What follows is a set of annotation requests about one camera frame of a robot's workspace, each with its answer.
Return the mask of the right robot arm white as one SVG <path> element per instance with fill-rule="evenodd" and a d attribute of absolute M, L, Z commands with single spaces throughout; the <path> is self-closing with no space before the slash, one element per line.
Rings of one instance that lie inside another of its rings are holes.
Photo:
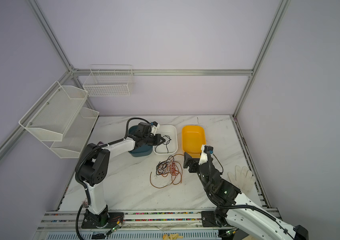
<path fill-rule="evenodd" d="M 309 233 L 301 225 L 288 224 L 251 201 L 231 182 L 221 177 L 213 165 L 212 147 L 202 151 L 200 158 L 184 153 L 183 167 L 196 173 L 208 199 L 216 206 L 214 224 L 236 227 L 257 240 L 307 240 Z"/>

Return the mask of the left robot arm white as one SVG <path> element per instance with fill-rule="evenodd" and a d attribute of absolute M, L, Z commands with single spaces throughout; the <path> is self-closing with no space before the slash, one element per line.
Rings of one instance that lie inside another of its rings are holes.
<path fill-rule="evenodd" d="M 133 151 L 143 145 L 159 146 L 165 142 L 158 133 L 160 124 L 143 118 L 130 118 L 123 138 L 106 144 L 88 144 L 75 168 L 75 180 L 85 190 L 86 200 L 81 205 L 85 220 L 95 228 L 112 223 L 101 183 L 106 178 L 110 159 Z"/>

